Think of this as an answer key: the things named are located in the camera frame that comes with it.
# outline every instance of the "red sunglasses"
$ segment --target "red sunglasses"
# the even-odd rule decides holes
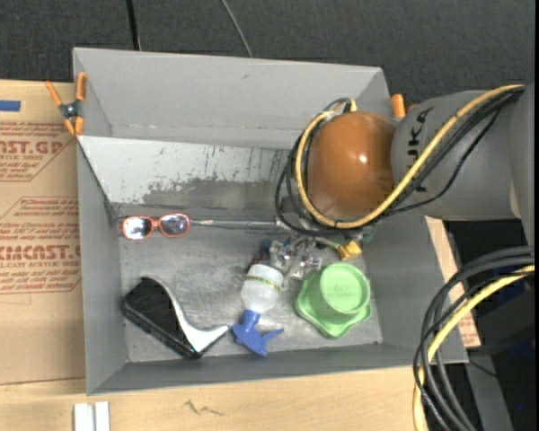
[[[158,219],[146,215],[130,215],[119,226],[122,235],[129,240],[145,240],[155,228],[167,238],[180,238],[190,231],[191,221],[185,214],[166,214]]]

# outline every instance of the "orange clip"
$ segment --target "orange clip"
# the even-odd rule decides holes
[[[76,81],[75,81],[75,97],[79,101],[82,101],[82,102],[86,100],[87,80],[88,80],[88,77],[86,76],[85,72],[80,72],[78,74],[78,78],[76,78]]]
[[[57,93],[54,86],[52,85],[52,83],[48,81],[46,82],[46,87],[48,88],[48,91],[50,91],[50,96],[52,96],[52,100],[54,101],[56,106],[60,109],[62,116],[64,117],[64,124],[66,126],[66,129],[72,136],[81,136],[84,133],[84,119],[78,115],[78,112],[80,109],[78,107],[78,101],[80,102],[85,101],[86,81],[87,81],[86,74],[84,72],[80,72],[80,74],[78,74],[78,77],[76,79],[76,91],[75,91],[76,101],[67,105],[62,103],[62,100],[60,99],[60,96]]]
[[[405,117],[405,100],[402,94],[394,94],[392,96],[393,116],[397,119]]]

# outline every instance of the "plastic bottle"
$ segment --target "plastic bottle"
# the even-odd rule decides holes
[[[255,329],[261,315],[276,306],[283,279],[283,275],[276,269],[257,263],[248,270],[240,292],[245,310],[241,323],[232,327],[235,342],[261,356],[268,354],[268,342],[284,331],[273,330],[262,336]]]

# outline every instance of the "gray bin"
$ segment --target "gray bin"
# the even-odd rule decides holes
[[[134,244],[120,238],[117,220],[182,211],[195,219],[270,221],[287,151],[315,113],[349,96],[361,110],[391,116],[381,69],[77,48],[74,71],[88,76],[78,138],[88,393],[411,364],[423,314],[443,285],[417,211],[378,226],[360,258],[375,317],[339,340],[311,341],[314,328],[295,315],[293,287],[273,316],[262,316],[262,330],[285,329],[264,359],[228,335],[200,360],[184,360],[119,308],[141,276],[156,275],[196,325],[237,323],[249,259],[261,239],[283,232],[194,227],[180,239],[155,233]],[[466,359],[457,331],[444,357]]]

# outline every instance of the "eyeglasses lens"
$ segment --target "eyeglasses lens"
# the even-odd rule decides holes
[[[167,236],[180,236],[190,227],[185,215],[165,215],[162,217],[162,231]]]
[[[124,236],[130,240],[143,240],[152,232],[152,221],[141,217],[130,217],[122,226]]]

